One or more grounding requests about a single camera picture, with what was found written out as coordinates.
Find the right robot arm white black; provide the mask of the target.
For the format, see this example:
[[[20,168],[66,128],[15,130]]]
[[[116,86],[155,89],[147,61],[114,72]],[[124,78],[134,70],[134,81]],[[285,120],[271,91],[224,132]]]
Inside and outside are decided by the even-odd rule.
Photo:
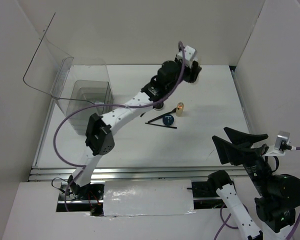
[[[275,144],[263,144],[254,148],[255,143],[268,138],[267,134],[249,134],[229,127],[224,131],[229,140],[213,136],[221,164],[243,166],[260,197],[255,198],[259,228],[240,201],[234,183],[224,170],[208,177],[208,192],[219,196],[233,216],[244,240],[290,240],[299,223],[296,208],[300,207],[300,179],[289,174],[275,174],[268,162],[269,157],[279,164],[279,156],[286,151],[295,151],[291,145],[290,133],[280,131]]]

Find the clear acrylic organizer box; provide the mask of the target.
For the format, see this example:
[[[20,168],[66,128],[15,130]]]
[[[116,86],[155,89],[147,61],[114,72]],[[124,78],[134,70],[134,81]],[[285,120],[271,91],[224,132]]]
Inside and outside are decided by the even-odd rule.
[[[90,115],[112,110],[114,97],[107,65],[101,58],[72,56],[53,44],[48,38],[52,22],[39,36],[22,80],[28,87],[49,96],[64,116],[82,109],[68,123],[83,136]]]

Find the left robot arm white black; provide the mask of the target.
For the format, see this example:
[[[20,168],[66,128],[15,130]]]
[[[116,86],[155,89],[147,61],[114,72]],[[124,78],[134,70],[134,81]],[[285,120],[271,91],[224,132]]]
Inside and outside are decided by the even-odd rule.
[[[102,115],[93,113],[85,131],[85,152],[67,180],[71,195],[78,200],[89,196],[92,174],[102,156],[114,149],[114,136],[123,126],[162,104],[182,81],[196,82],[201,70],[196,57],[176,57],[165,61],[157,74],[131,100],[117,105],[111,112]]]

